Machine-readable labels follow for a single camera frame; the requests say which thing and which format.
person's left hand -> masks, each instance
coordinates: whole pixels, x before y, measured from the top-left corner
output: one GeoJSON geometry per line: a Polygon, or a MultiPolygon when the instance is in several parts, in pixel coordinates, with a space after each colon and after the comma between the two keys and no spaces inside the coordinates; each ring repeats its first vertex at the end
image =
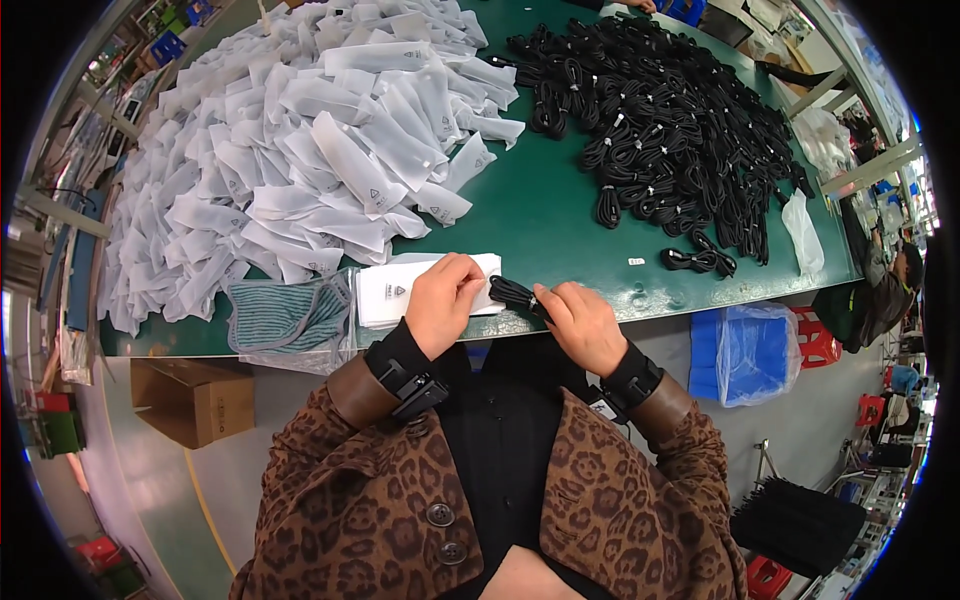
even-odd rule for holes
{"type": "Polygon", "coordinates": [[[467,328],[473,299],[487,279],[466,254],[451,252],[414,281],[406,321],[420,351],[433,361],[467,328]]]}
{"type": "Polygon", "coordinates": [[[637,7],[647,14],[653,14],[657,11],[657,5],[654,4],[654,0],[613,0],[613,2],[625,4],[628,7],[637,7]]]}

person's right hand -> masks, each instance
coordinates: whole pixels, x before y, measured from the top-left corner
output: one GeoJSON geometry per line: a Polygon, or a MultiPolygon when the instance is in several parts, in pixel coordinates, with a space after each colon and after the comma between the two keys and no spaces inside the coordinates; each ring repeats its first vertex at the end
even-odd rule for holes
{"type": "Polygon", "coordinates": [[[628,7],[637,7],[647,14],[653,14],[657,11],[657,5],[654,4],[654,0],[613,0],[613,2],[625,4],[628,7]]]}
{"type": "Polygon", "coordinates": [[[473,299],[486,284],[477,263],[456,252],[414,280],[405,317],[410,335],[427,360],[443,354],[464,332],[473,299]]]}
{"type": "Polygon", "coordinates": [[[561,283],[553,291],[537,283],[534,295],[553,319],[554,324],[546,324],[547,328],[573,362],[603,378],[616,371],[630,342],[620,332],[606,300],[573,281],[561,283]]]}

red plastic stool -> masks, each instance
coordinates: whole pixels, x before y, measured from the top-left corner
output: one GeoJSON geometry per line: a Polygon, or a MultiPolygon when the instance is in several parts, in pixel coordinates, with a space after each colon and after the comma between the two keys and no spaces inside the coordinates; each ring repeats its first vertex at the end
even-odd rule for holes
{"type": "Polygon", "coordinates": [[[747,595],[753,600],[777,600],[790,583],[793,571],[757,556],[747,567],[747,595]]]}
{"type": "Polygon", "coordinates": [[[855,425],[861,427],[863,425],[876,425],[880,423],[880,418],[883,417],[883,403],[886,402],[880,396],[870,396],[869,394],[864,394],[860,397],[860,418],[856,420],[855,425]]]}
{"type": "Polygon", "coordinates": [[[825,367],[840,360],[840,352],[843,348],[833,339],[833,335],[827,331],[819,319],[812,319],[816,316],[813,307],[795,306],[790,310],[797,315],[798,338],[806,338],[805,341],[800,342],[800,354],[804,356],[800,368],[825,367]]]}

shirt button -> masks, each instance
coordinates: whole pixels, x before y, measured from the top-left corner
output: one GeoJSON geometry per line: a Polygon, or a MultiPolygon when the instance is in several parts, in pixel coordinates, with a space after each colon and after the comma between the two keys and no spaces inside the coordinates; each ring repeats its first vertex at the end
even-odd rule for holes
{"type": "Polygon", "coordinates": [[[426,520],[431,525],[446,527],[453,522],[453,509],[438,502],[426,510],[426,520]]]}
{"type": "Polygon", "coordinates": [[[407,437],[413,440],[414,438],[425,436],[428,431],[430,431],[430,428],[421,423],[407,429],[407,437]]]}
{"type": "Polygon", "coordinates": [[[467,549],[456,541],[448,541],[440,546],[438,558],[442,564],[460,564],[467,559],[467,549]]]}

green table surface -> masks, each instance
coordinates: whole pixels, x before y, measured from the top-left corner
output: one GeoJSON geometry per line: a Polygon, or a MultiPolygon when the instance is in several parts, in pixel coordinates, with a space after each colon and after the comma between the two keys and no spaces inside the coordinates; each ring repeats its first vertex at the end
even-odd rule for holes
{"type": "MultiPolygon", "coordinates": [[[[565,32],[565,23],[571,16],[585,23],[599,18],[596,12],[560,0],[461,0],[460,4],[464,9],[476,11],[490,41],[490,47],[481,51],[481,56],[485,53],[509,56],[506,38],[528,35],[541,22],[552,31],[565,32]]],[[[257,15],[247,15],[247,12],[250,11],[221,17],[217,25],[226,31],[221,36],[230,35],[256,19],[257,15]],[[229,22],[231,18],[248,20],[229,22]]],[[[764,102],[780,106],[772,83],[767,76],[755,71],[752,60],[679,21],[662,15],[654,18],[672,32],[694,37],[721,62],[734,66],[737,77],[756,90],[764,102]]],[[[204,46],[216,45],[218,40],[206,38],[204,46]]],[[[533,104],[532,92],[526,88],[519,91],[519,99],[503,117],[527,121],[533,104]]],[[[815,181],[816,169],[806,161],[796,140],[791,142],[794,157],[807,170],[818,190],[817,197],[807,202],[807,210],[824,248],[824,269],[814,276],[800,275],[779,205],[773,202],[767,215],[769,264],[761,267],[751,258],[738,259],[736,275],[720,279],[714,274],[671,272],[663,268],[659,259],[663,248],[693,250],[685,237],[671,239],[660,228],[630,216],[614,230],[597,225],[592,218],[597,185],[591,175],[581,173],[576,167],[588,137],[576,132],[575,127],[570,129],[573,131],[561,142],[524,132],[510,152],[504,150],[502,142],[487,142],[488,148],[497,154],[497,161],[460,191],[473,202],[473,209],[451,228],[441,228],[427,219],[433,231],[420,240],[395,238],[394,253],[495,252],[503,257],[505,277],[528,287],[535,282],[551,286],[567,280],[578,281],[599,291],[612,305],[620,322],[772,299],[858,277],[839,216],[828,213],[815,181]],[[642,258],[645,264],[630,265],[630,258],[642,258]]],[[[792,192],[789,183],[781,182],[780,189],[788,194],[792,192]]],[[[708,234],[715,237],[713,226],[708,234]]],[[[104,352],[108,356],[232,354],[227,345],[227,318],[231,307],[225,294],[217,295],[215,306],[210,323],[188,317],[170,324],[161,315],[151,314],[135,339],[115,331],[108,321],[102,321],[104,352]]],[[[490,317],[471,318],[464,339],[541,329],[543,324],[536,319],[528,320],[507,310],[490,317]]],[[[359,346],[364,348],[386,333],[361,328],[357,336],[359,346]]]]}

